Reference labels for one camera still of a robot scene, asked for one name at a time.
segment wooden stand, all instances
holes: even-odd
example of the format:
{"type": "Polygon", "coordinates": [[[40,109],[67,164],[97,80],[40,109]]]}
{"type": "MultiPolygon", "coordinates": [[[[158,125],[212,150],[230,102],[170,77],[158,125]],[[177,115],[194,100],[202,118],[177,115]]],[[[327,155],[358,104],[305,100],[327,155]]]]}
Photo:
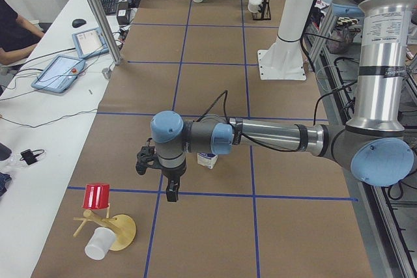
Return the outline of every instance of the wooden stand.
{"type": "Polygon", "coordinates": [[[106,218],[102,218],[92,210],[85,210],[83,213],[84,217],[74,217],[74,221],[82,221],[82,223],[73,234],[73,237],[76,237],[79,234],[88,221],[93,221],[97,225],[106,227],[116,234],[116,241],[110,247],[110,250],[120,251],[128,247],[133,242],[136,235],[135,221],[126,214],[115,215],[112,218],[109,218],[109,215],[110,204],[107,208],[106,218]]]}

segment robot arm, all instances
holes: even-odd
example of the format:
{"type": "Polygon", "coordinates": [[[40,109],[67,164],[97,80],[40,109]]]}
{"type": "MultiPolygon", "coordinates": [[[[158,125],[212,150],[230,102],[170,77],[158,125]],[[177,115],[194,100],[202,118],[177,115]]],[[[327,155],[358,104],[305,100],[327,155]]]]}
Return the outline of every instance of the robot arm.
{"type": "Polygon", "coordinates": [[[346,126],[289,126],[253,120],[206,116],[182,120],[172,111],[151,122],[155,146],[144,146],[136,169],[161,169],[168,178],[168,201],[178,200],[186,152],[228,154],[232,145],[261,145],[281,152],[306,151],[340,164],[359,180],[389,186],[406,177],[414,153],[402,140],[397,121],[405,74],[407,31],[417,0],[334,0],[349,14],[358,3],[365,14],[353,118],[346,126]]]}

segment white pillar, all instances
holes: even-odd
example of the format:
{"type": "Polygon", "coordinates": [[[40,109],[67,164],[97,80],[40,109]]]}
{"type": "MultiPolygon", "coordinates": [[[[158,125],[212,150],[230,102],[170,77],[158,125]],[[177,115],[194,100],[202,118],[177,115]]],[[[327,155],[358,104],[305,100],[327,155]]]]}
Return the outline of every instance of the white pillar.
{"type": "Polygon", "coordinates": [[[298,40],[302,35],[312,2],[313,0],[285,0],[275,43],[268,50],[258,50],[261,79],[306,79],[298,40]]]}

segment small box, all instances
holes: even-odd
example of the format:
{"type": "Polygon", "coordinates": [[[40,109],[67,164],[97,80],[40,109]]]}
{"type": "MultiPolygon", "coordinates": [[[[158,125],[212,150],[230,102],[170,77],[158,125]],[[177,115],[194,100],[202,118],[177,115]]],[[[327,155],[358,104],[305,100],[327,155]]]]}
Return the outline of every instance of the small box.
{"type": "Polygon", "coordinates": [[[128,25],[130,23],[130,8],[127,1],[122,1],[117,7],[117,23],[128,25]]]}
{"type": "Polygon", "coordinates": [[[197,163],[212,169],[217,162],[218,156],[211,153],[197,153],[197,163]]]}

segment power adapter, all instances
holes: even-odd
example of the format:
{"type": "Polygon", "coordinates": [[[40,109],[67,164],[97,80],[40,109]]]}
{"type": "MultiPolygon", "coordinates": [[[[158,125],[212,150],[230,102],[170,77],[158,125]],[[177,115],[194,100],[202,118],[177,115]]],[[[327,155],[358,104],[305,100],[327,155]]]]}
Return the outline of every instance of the power adapter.
{"type": "Polygon", "coordinates": [[[36,157],[41,155],[42,153],[44,153],[44,151],[38,154],[33,154],[33,151],[31,149],[27,149],[23,152],[20,152],[20,155],[22,156],[20,160],[25,161],[26,164],[30,165],[30,164],[36,163],[38,161],[36,157]]]}

